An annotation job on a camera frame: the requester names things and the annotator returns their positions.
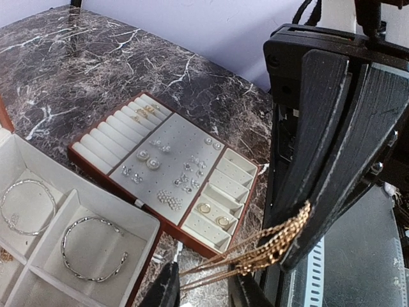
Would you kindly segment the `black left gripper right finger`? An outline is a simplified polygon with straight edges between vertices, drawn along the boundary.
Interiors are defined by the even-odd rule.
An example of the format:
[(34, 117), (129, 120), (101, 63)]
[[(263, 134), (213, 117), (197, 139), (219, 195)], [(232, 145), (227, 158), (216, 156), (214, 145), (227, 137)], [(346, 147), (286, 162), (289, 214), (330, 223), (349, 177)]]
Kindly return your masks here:
[(240, 274), (228, 278), (229, 306), (232, 307), (273, 307), (264, 293), (267, 269), (256, 272), (255, 276)]

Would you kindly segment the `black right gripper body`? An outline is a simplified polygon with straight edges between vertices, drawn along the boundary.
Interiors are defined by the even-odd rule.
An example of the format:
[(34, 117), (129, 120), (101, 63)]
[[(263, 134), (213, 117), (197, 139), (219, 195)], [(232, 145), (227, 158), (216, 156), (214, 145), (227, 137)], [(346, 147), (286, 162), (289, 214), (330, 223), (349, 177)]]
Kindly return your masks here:
[(408, 117), (408, 49), (286, 24), (264, 44), (274, 100), (270, 224), (326, 230), (383, 169)]

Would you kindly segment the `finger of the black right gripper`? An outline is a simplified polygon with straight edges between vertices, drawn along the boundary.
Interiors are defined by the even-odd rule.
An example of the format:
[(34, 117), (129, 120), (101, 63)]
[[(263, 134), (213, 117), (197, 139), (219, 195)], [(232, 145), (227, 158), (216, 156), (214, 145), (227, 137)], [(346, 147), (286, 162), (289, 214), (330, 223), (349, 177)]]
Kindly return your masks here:
[(302, 233), (288, 251), (281, 267), (294, 269), (342, 216), (344, 206), (359, 180), (389, 141), (393, 128), (408, 114), (408, 72), (373, 64), (308, 197), (311, 211)]
[(313, 49), (304, 54), (295, 152), (266, 227), (285, 222), (304, 201), (312, 201), (351, 105), (349, 65), (349, 57), (328, 51)]

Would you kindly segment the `brown jewelry display tray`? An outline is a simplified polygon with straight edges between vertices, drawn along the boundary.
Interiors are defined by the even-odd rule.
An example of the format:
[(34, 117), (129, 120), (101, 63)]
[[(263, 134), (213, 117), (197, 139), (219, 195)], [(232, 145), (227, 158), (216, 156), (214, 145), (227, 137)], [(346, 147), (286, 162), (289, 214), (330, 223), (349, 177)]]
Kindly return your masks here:
[[(205, 138), (213, 143), (206, 145)], [(214, 143), (223, 144), (215, 150)], [(161, 165), (152, 171), (136, 152)], [(166, 233), (210, 258), (226, 252), (243, 222), (259, 166), (146, 91), (94, 123), (68, 157), (103, 188), (155, 217)], [(166, 190), (181, 210), (160, 203)]]

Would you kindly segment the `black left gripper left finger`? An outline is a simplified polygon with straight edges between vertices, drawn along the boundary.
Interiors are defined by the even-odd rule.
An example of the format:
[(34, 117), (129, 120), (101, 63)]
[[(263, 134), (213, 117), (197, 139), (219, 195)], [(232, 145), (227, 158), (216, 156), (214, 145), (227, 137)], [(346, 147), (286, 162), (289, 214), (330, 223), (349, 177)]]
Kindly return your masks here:
[(165, 264), (143, 299), (143, 307), (179, 307), (180, 277), (176, 262)]

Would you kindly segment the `red wooden jewelry box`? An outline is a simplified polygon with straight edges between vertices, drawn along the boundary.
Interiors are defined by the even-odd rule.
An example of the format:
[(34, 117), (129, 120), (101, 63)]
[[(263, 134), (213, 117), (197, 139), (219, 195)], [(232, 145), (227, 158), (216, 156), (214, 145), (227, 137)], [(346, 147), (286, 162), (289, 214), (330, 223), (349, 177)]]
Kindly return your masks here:
[[(20, 235), (1, 217), (2, 306), (131, 306), (160, 236), (160, 222), (83, 179), (18, 136), (1, 110), (1, 198), (13, 183), (32, 178), (52, 193), (57, 212), (40, 235)], [(76, 278), (63, 264), (60, 245), (74, 221), (97, 216), (125, 232), (104, 235), (109, 258), (127, 251), (119, 274), (103, 283)]]

